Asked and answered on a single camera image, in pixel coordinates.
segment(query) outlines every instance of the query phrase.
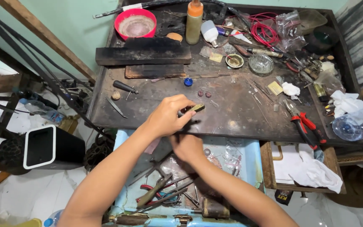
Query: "person's left hand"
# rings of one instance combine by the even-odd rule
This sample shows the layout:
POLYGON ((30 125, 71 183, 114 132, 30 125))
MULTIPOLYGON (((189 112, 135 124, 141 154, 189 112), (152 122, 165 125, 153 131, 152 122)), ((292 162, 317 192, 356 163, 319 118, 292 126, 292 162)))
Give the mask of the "person's left hand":
POLYGON ((187 111, 183 116, 178 117, 178 111, 195 105, 185 95, 164 98, 142 126, 155 138, 174 134, 196 114, 195 111, 187 111))

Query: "plastic water bottle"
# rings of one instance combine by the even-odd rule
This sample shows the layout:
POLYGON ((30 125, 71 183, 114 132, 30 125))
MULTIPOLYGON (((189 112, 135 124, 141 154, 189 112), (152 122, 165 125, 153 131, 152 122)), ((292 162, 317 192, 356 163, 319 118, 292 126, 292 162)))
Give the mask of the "plastic water bottle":
POLYGON ((346 113, 332 123, 334 133, 347 141, 363 139, 363 109, 346 113))
POLYGON ((61 213, 64 210, 58 210, 56 212, 54 212, 53 214, 50 215, 50 217, 48 217, 48 219, 46 219, 43 223, 43 225, 45 227, 56 227, 58 224, 58 220, 60 219, 61 213))
POLYGON ((32 114, 38 114, 42 118, 47 119, 53 123, 59 124, 64 118, 63 114, 51 107, 44 105, 40 101, 20 99, 19 102, 25 105, 25 108, 32 114))

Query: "small stone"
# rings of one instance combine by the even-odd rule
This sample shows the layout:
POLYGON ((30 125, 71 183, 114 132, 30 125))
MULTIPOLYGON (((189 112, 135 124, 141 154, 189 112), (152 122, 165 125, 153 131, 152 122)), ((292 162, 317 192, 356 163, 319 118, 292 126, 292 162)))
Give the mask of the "small stone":
POLYGON ((111 95, 111 98, 112 98, 113 100, 119 100, 119 99, 121 98, 120 92, 115 91, 115 92, 113 93, 113 95, 111 95))

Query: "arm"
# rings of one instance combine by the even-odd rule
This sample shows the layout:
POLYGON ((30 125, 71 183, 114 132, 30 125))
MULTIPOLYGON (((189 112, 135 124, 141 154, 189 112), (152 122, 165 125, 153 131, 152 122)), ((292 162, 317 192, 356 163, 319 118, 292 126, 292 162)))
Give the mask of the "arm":
POLYGON ((169 140, 176 155, 189 163, 205 183, 259 226, 299 227, 264 193, 212 164, 204 155, 201 139, 193 135, 180 135, 179 142, 175 136, 170 136, 169 140))
POLYGON ((139 156, 156 138, 180 130, 196 113, 178 118, 178 111, 194 106, 184 95, 165 98, 120 147, 101 161, 79 184, 58 227, 100 227, 104 212, 120 193, 139 156))

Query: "hand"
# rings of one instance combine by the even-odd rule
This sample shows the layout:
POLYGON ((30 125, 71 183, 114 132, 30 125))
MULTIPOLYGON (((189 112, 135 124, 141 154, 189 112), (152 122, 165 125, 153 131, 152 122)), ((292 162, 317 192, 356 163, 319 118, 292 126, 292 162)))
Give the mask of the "hand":
POLYGON ((203 140, 193 135, 171 135, 168 136, 174 153, 184 162, 206 160, 203 150, 203 140))
POLYGON ((178 111, 195 105, 185 95, 164 98, 158 107, 149 115, 148 119, 144 122, 144 126, 156 138, 174 134, 182 129, 196 114, 195 111, 187 111, 179 118, 178 111))

